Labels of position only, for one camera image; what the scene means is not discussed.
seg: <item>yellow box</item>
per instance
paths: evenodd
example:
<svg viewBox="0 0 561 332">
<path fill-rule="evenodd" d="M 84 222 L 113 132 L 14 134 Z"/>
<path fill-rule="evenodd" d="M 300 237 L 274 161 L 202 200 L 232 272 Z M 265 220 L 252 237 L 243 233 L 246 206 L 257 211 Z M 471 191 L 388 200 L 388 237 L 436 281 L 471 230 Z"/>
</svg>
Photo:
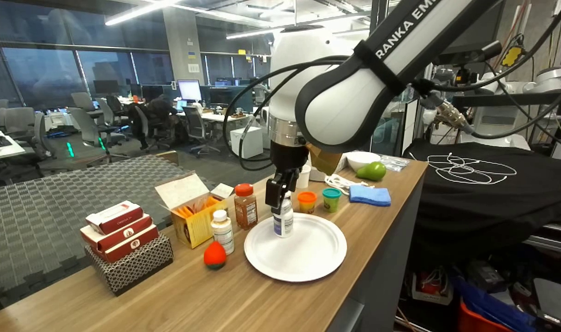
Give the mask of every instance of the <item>yellow box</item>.
<svg viewBox="0 0 561 332">
<path fill-rule="evenodd" d="M 213 195 L 197 173 L 156 185 L 156 189 L 173 211 L 176 235 L 189 241 L 193 248 L 213 237 L 213 211 L 228 209 L 228 202 Z"/>
<path fill-rule="evenodd" d="M 193 209 L 187 204 L 182 204 L 173 209 L 173 224 L 180 239 L 187 237 L 189 244 L 195 248 L 213 237 L 211 217 L 215 209 L 228 208 L 226 200 L 206 197 L 206 202 L 200 209 Z"/>
</svg>

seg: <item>condiment bottle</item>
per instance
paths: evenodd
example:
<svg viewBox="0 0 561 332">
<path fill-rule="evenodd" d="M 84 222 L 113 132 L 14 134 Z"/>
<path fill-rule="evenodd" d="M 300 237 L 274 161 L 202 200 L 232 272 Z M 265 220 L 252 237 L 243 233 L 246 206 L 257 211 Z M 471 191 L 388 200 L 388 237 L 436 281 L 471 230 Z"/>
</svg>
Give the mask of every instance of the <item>condiment bottle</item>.
<svg viewBox="0 0 561 332">
<path fill-rule="evenodd" d="M 211 228 L 213 228 L 213 237 L 226 246 L 228 254 L 232 254 L 235 250 L 235 241 L 233 241 L 233 224 L 232 219 L 228 217 L 228 209 L 213 211 Z"/>
<path fill-rule="evenodd" d="M 237 222 L 243 228 L 252 228 L 259 222 L 257 197 L 254 195 L 254 185 L 250 182 L 237 184 Z"/>
</svg>

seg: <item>red and white box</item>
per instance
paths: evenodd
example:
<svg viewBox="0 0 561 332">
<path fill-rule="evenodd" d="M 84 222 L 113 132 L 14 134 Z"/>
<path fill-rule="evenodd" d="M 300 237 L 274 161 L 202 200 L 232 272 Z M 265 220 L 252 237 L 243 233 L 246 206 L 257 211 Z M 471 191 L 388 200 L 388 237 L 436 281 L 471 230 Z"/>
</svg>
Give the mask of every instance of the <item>red and white box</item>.
<svg viewBox="0 0 561 332">
<path fill-rule="evenodd" d="M 123 228 L 117 228 L 115 232 L 110 233 L 101 233 L 93 224 L 86 224 L 80 228 L 82 237 L 97 250 L 108 250 L 121 241 L 139 233 L 141 230 L 149 228 L 152 224 L 152 215 L 145 213 L 143 217 L 128 222 Z"/>
<path fill-rule="evenodd" d="M 121 241 L 119 244 L 108 248 L 108 250 L 97 250 L 97 254 L 104 261 L 117 261 L 130 252 L 137 250 L 139 246 L 147 244 L 149 241 L 160 237 L 158 226 L 152 222 L 149 228 L 137 232 L 136 235 L 128 237 L 126 241 Z"/>
<path fill-rule="evenodd" d="M 132 200 L 123 200 L 115 206 L 110 206 L 102 211 L 91 213 L 86 217 L 99 232 L 110 233 L 125 224 L 143 217 L 143 208 Z"/>
</svg>

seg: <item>white box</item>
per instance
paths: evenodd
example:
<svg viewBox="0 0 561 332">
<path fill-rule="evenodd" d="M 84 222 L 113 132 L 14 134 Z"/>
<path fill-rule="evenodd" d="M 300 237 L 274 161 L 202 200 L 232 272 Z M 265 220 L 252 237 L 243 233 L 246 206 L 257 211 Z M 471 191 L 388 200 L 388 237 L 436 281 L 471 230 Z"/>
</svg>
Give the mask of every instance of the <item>white box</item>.
<svg viewBox="0 0 561 332">
<path fill-rule="evenodd" d="M 245 134 L 245 126 L 243 128 L 235 128 L 230 132 L 232 136 L 232 147 L 237 154 L 241 154 L 241 137 Z M 245 136 L 245 143 L 243 143 L 243 158 L 250 158 L 256 154 L 265 152 L 265 145 L 263 145 L 263 126 L 250 126 L 246 136 Z"/>
</svg>

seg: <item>bowl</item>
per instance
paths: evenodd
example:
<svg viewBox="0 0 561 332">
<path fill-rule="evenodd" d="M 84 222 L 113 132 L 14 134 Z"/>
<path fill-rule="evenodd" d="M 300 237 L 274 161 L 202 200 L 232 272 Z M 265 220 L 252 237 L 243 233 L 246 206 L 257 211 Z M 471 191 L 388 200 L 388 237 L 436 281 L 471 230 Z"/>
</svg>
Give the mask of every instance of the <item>bowl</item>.
<svg viewBox="0 0 561 332">
<path fill-rule="evenodd" d="M 381 156 L 377 152 L 370 152 L 370 150 L 350 150 L 350 152 L 346 152 L 346 156 L 348 156 L 350 165 L 355 171 L 363 165 L 381 160 Z"/>
</svg>

